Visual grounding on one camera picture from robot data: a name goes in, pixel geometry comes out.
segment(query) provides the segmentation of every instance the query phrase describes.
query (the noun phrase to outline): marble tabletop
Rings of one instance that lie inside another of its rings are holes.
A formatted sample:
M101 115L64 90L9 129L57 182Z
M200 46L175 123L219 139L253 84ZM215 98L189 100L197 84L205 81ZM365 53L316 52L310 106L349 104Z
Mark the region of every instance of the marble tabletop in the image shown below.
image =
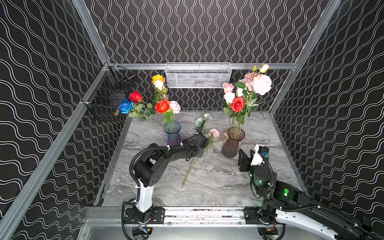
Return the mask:
M183 139L195 133L195 119L200 114L200 112L184 111L175 115L175 120L182 125L180 135ZM222 132L228 128L228 116L224 112L212 112L210 114L213 120L206 124L207 129L216 128ZM155 119L155 121L162 125L161 119ZM277 173L277 179L301 189L269 113L253 112L250 118L246 118L243 130L246 136L241 142L240 148L249 154L249 151L256 144L267 146L270 149L270 162L273 170ZM151 143L165 146L166 139L167 135L157 124L151 121L132 120L103 206L121 206L122 201L136 197L136 184L129 176L129 163L135 154L147 148ZM205 150L202 158L194 158L188 162L185 159L180 159L168 164L162 178L154 187L154 205L181 207L260 206L263 198L256 199L252 195L248 174L240 172L238 169L238 156L228 159L221 154L223 144L224 141L214 143ZM190 174L183 186L183 181L190 168Z

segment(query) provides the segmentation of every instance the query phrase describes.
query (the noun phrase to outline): glass vase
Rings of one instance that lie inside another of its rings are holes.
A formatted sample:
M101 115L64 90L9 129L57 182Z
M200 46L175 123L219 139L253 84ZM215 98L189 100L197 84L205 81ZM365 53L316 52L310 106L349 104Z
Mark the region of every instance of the glass vase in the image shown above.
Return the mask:
M227 158L234 158L239 152L239 143L245 138L242 129L231 127L228 129L228 139L225 141L221 153Z
M164 132L168 134L167 144L169 146L179 145L182 141L180 136L181 125L178 121L164 124Z

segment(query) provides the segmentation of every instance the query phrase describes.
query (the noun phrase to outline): purple glass vase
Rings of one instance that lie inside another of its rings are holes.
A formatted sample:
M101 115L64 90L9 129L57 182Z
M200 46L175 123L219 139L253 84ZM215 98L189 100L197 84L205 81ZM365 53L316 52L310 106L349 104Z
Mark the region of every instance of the purple glass vase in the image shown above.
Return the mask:
M245 133L237 127L231 127L227 133L228 139L225 141L221 153L227 158L234 158L239 152L239 143L245 138Z

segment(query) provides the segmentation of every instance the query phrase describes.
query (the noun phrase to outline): black wall panel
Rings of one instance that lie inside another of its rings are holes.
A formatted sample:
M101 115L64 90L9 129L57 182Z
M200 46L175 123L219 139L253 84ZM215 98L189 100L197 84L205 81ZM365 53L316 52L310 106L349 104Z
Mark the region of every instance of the black wall panel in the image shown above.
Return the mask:
M0 219L101 63L70 0L0 0Z
M233 70L230 82L243 79L249 72L249 70ZM165 77L164 71L140 70L136 73L137 77L132 85L134 90L138 90L145 101L149 99L151 102L155 93L151 82L152 76L162 74ZM267 74L272 79L272 89L264 96L260 96L259 100L266 103L259 110L269 110L288 73L289 70L268 70ZM221 101L224 100L224 92L221 88L170 88L168 94L171 100L180 104L182 110L222 110Z
M327 0L85 0L114 63L292 63Z
M275 118L309 194L384 237L384 1L343 0Z
M123 125L123 121L98 122L86 113L12 239L76 239Z

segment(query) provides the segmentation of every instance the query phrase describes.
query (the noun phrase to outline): white wire basket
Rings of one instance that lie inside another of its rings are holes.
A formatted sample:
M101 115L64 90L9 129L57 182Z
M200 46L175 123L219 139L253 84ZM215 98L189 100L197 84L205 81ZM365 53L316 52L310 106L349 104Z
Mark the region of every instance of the white wire basket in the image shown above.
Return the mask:
M232 74L230 63L166 63L169 88L222 88Z

